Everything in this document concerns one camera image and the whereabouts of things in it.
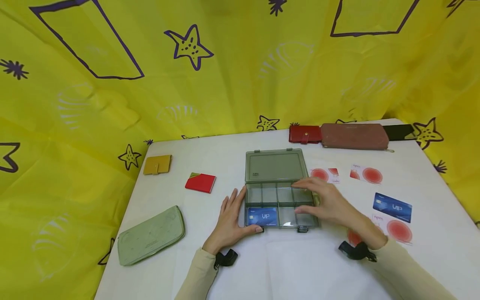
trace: yellow backdrop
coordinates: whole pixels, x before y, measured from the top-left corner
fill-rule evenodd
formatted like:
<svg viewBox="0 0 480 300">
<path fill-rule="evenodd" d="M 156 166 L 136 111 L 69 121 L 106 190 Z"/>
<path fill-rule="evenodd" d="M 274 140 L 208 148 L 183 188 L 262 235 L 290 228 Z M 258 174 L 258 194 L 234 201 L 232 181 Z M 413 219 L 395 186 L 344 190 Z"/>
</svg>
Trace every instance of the yellow backdrop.
<svg viewBox="0 0 480 300">
<path fill-rule="evenodd" d="M 95 294 L 151 141 L 398 117 L 480 221 L 480 1 L 2 0 L 0 294 Z"/>
</svg>

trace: hand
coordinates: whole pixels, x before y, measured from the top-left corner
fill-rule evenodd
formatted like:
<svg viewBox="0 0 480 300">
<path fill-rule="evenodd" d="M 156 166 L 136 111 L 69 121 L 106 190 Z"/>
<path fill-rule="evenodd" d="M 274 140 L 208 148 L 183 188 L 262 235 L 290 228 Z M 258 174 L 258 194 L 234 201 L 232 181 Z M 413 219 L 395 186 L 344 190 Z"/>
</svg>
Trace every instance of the hand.
<svg viewBox="0 0 480 300">
<path fill-rule="evenodd" d="M 350 228 L 360 235 L 370 249 L 383 247 L 388 239 L 372 221 L 353 207 L 336 189 L 336 186 L 318 177 L 309 177 L 292 184 L 294 188 L 307 189 L 320 196 L 319 206 L 302 205 L 295 209 L 297 214 L 310 214 Z"/>
<path fill-rule="evenodd" d="M 212 234 L 205 241 L 203 250 L 216 255 L 222 248 L 232 246 L 242 238 L 263 232 L 264 229 L 258 225 L 239 227 L 239 211 L 247 188 L 244 186 L 237 195 L 237 189 L 234 189 L 230 198 L 227 196 L 220 208 L 220 216 Z"/>
<path fill-rule="evenodd" d="M 362 214 L 355 209 L 336 189 L 335 185 L 326 183 L 318 177 L 309 177 L 292 184 L 294 188 L 308 189 L 320 196 L 320 206 L 302 205 L 295 209 L 297 214 L 310 214 L 319 219 L 349 227 L 352 221 Z"/>
</svg>

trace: woman's left hand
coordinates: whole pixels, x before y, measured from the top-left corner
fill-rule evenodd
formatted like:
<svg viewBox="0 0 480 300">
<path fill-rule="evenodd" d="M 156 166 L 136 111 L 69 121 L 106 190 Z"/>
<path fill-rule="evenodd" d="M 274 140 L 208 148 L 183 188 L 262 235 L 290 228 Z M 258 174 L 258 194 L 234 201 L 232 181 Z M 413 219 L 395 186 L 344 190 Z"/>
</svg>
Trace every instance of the woman's left hand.
<svg viewBox="0 0 480 300">
<path fill-rule="evenodd" d="M 240 193 L 234 189 L 230 197 L 226 197 L 220 208 L 220 216 L 212 234 L 205 241 L 203 250 L 216 255 L 222 248 L 232 246 L 242 238 L 263 232 L 264 229 L 258 225 L 240 227 L 238 225 L 240 206 L 245 197 L 247 188 L 243 186 Z"/>
</svg>

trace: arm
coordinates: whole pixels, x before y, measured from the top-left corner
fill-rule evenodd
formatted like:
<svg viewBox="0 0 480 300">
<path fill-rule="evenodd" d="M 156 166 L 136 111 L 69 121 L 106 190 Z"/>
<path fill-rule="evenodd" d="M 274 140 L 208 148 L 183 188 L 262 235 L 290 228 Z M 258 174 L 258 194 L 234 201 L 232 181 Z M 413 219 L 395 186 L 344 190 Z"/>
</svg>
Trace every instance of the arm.
<svg viewBox="0 0 480 300">
<path fill-rule="evenodd" d="M 215 255 L 222 248 L 232 246 L 246 236 L 264 231 L 258 225 L 238 226 L 240 206 L 245 192 L 245 186 L 238 195 L 237 189 L 234 189 L 232 195 L 223 200 L 216 227 L 203 247 L 195 253 L 187 277 L 175 300 L 205 300 L 218 272 L 218 267 L 215 267 Z"/>
<path fill-rule="evenodd" d="M 175 300 L 205 300 L 218 272 L 214 264 L 215 255 L 198 249 Z"/>
<path fill-rule="evenodd" d="M 358 212 L 350 229 L 359 233 L 362 240 L 377 257 L 372 269 L 390 283 L 404 300 L 455 300 L 435 278 L 425 271 L 407 250 L 394 239 L 387 238 L 366 216 Z"/>
<path fill-rule="evenodd" d="M 377 262 L 371 263 L 372 268 L 393 286 L 401 299 L 455 300 L 402 246 L 356 210 L 333 184 L 319 178 L 307 178 L 292 186 L 309 189 L 321 197 L 320 206 L 300 206 L 295 212 L 311 214 L 357 232 L 377 256 Z"/>
</svg>

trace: blue card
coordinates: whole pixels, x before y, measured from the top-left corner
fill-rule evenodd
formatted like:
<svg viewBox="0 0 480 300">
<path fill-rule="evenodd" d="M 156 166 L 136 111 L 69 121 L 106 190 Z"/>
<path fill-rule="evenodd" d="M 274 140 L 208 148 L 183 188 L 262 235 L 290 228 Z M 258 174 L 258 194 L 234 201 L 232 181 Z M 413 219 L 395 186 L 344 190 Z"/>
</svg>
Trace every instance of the blue card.
<svg viewBox="0 0 480 300">
<path fill-rule="evenodd" d="M 249 207 L 247 225 L 277 226 L 276 207 Z"/>
<path fill-rule="evenodd" d="M 412 205 L 380 193 L 375 193 L 373 209 L 407 223 L 410 223 L 412 218 Z"/>
</svg>

